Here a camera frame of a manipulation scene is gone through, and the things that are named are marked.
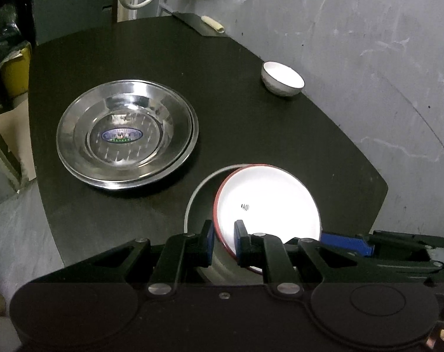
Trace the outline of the deep steel bowl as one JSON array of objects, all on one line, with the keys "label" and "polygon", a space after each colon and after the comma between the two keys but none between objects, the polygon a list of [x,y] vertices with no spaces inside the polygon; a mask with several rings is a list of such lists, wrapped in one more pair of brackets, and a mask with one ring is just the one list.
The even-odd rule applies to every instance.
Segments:
[{"label": "deep steel bowl", "polygon": [[[185,233],[201,233],[204,222],[212,220],[212,207],[216,193],[226,177],[239,168],[248,164],[229,165],[216,170],[196,187],[191,195],[185,210]],[[263,276],[245,269],[236,263],[236,260],[227,252],[223,244],[214,234],[212,264],[207,268],[199,267],[199,275],[206,283],[212,285],[261,285]]]}]

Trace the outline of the white ceramic bowl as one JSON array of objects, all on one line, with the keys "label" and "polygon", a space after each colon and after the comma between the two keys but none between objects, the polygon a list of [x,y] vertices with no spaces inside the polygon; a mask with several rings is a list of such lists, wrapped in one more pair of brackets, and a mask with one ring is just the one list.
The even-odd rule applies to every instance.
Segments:
[{"label": "white ceramic bowl", "polygon": [[273,165],[253,164],[231,172],[218,188],[212,208],[218,239],[236,256],[235,222],[249,234],[267,233],[288,242],[321,239],[321,216],[313,196],[293,174]]},{"label": "white ceramic bowl", "polygon": [[275,61],[266,61],[261,67],[261,79],[272,93],[292,97],[300,93],[305,80],[293,68]]}]

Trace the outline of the black cleaver knife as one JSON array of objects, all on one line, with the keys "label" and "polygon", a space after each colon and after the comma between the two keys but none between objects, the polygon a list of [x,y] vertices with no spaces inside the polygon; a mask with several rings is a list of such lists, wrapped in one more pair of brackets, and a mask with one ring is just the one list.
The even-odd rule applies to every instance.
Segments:
[{"label": "black cleaver knife", "polygon": [[195,13],[182,13],[170,8],[164,2],[159,3],[162,13],[167,13],[184,22],[203,37],[226,37],[224,26],[209,16],[198,16]]}]

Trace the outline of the yellow bucket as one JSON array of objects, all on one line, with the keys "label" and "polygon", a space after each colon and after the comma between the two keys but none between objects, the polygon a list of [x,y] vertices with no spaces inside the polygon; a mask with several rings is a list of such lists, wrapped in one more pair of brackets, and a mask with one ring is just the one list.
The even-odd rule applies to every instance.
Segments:
[{"label": "yellow bucket", "polygon": [[16,98],[28,91],[32,47],[27,41],[13,47],[0,62],[0,71],[10,97]]}]

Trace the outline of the grey cabinet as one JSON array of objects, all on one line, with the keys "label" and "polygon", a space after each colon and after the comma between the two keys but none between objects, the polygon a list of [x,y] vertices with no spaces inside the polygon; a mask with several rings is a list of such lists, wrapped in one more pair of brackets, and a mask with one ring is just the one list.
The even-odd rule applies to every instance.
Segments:
[{"label": "grey cabinet", "polygon": [[36,42],[112,23],[115,0],[33,0]]}]

